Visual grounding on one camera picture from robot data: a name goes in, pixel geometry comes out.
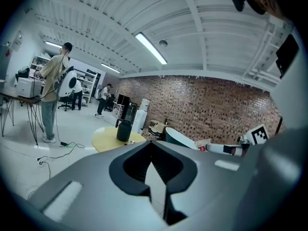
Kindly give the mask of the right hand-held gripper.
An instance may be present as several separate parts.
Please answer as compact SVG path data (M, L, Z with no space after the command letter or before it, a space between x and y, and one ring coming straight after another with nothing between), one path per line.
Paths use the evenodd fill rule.
M237 156L244 156L248 151L248 148L257 145L264 144L269 139L267 129L264 124L258 125L257 127L249 130L246 134L238 138L238 145L225 145L225 144L215 144L209 143L206 145L206 150L211 153L217 154L235 154L237 148Z

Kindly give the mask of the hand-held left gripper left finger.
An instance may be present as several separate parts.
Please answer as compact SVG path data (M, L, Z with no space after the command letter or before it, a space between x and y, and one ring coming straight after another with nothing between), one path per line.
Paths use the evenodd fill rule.
M150 197L134 196L111 180L109 166L140 146L86 156L42 184L27 202L27 215L45 231L161 231L168 227Z

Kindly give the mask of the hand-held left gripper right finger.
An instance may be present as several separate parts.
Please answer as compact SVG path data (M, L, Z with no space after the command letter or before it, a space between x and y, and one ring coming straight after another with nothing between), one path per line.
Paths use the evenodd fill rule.
M259 148L245 157L201 152L164 141L153 144L193 162L166 183L164 219L170 231L232 231L236 211L255 174Z

